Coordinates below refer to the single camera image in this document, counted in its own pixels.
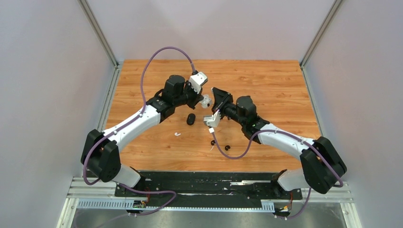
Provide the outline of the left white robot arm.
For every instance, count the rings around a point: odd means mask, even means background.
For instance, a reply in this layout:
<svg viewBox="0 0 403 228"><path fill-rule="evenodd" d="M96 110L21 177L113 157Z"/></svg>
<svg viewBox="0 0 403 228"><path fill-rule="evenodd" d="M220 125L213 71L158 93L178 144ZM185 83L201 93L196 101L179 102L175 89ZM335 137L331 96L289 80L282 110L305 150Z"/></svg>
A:
<svg viewBox="0 0 403 228"><path fill-rule="evenodd" d="M164 87L134 115L103 132L90 131L81 156L84 169L90 170L102 182L118 182L127 186L132 195L141 196L146 184L140 180L139 172L121 163L121 150L144 131L174 114L176 107L186 105L195 109L204 99L202 86L207 81L202 72L190 76L189 80L171 75Z"/></svg>

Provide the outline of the white earbud charging case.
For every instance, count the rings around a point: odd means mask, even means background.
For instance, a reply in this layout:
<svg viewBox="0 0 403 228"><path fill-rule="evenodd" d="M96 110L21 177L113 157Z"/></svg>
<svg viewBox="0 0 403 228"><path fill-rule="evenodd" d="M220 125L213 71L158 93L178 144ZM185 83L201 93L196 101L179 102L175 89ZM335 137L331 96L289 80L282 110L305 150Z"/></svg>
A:
<svg viewBox="0 0 403 228"><path fill-rule="evenodd" d="M212 105L212 99L209 97L209 95L203 95L200 104L203 109L206 109Z"/></svg>

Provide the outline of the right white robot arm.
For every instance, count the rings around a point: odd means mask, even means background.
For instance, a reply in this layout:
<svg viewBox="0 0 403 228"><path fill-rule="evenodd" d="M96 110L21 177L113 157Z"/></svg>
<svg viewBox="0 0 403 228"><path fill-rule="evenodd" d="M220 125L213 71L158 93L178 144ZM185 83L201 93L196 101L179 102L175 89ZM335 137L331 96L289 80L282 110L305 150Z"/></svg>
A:
<svg viewBox="0 0 403 228"><path fill-rule="evenodd" d="M275 197L284 198L290 191L300 188L326 194L332 187L343 186L341 178L347 173L347 166L328 138L306 138L276 127L257 114L248 95L234 101L227 91L216 87L211 91L213 116L211 120L204 119L208 127L217 127L219 121L227 117L241 126L249 145L256 142L275 147L301 162L300 169L282 170L274 176L271 191Z"/></svg>

